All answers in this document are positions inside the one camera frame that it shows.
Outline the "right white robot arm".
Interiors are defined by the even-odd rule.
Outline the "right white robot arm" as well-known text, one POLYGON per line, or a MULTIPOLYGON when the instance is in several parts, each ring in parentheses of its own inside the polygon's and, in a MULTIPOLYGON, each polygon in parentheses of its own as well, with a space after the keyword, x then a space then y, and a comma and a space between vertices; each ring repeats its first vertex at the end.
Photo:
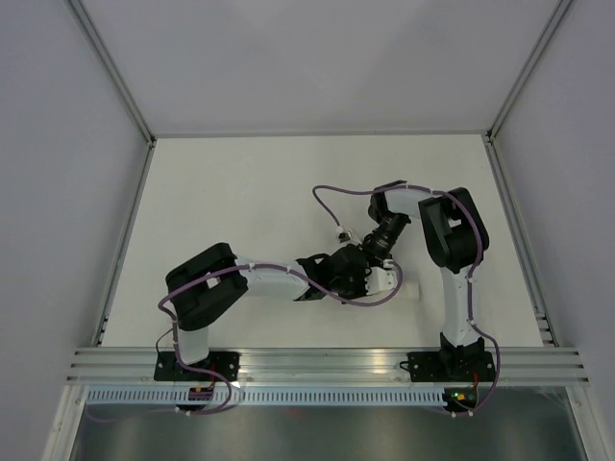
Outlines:
POLYGON ((361 248, 378 261, 391 257, 399 236, 412 220, 421 223, 428 254, 440 269, 445 320, 438 356, 441 373, 450 379, 468 374, 480 335, 472 326, 472 278, 489 248, 489 235, 470 191, 458 187, 431 191, 402 181, 374 190, 368 215, 378 226, 361 248))

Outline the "white cloth napkin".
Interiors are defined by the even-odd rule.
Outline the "white cloth napkin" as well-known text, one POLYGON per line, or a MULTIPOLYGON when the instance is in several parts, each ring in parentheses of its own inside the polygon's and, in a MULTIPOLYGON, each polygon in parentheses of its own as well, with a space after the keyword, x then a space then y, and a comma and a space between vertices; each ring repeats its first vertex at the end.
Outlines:
POLYGON ((396 300, 407 300, 413 303, 421 300, 421 287, 417 281, 405 282, 398 290, 396 300))

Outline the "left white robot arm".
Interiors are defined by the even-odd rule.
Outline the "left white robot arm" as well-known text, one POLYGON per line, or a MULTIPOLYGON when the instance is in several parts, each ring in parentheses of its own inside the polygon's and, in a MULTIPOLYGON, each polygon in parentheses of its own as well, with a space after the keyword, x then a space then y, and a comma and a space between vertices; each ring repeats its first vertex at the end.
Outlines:
POLYGON ((354 244, 331 255, 296 259, 281 269, 239 257, 224 242, 202 251, 165 276, 177 318, 177 370, 190 380, 208 373, 208 328, 242 297, 314 302, 333 293, 345 300, 364 298, 370 263, 354 244))

